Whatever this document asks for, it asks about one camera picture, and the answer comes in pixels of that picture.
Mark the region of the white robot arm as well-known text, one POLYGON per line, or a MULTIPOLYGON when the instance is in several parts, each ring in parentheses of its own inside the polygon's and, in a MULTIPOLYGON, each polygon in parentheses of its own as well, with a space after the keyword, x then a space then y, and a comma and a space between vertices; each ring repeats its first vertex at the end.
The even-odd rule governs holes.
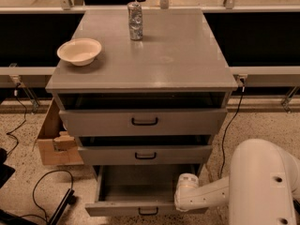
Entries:
POLYGON ((174 194, 177 210, 229 205, 229 225, 297 225, 300 160, 272 142, 250 139, 232 155, 230 173, 205 186, 183 173, 174 194))

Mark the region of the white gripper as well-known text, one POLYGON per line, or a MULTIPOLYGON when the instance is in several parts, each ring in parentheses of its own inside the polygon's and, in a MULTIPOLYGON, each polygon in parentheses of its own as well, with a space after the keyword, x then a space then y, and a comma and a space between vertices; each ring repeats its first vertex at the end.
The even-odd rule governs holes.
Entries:
POLYGON ((174 193, 175 208, 181 212, 197 209, 199 205, 194 201, 194 192, 199 187, 199 178, 195 174, 182 173, 178 178, 174 193))

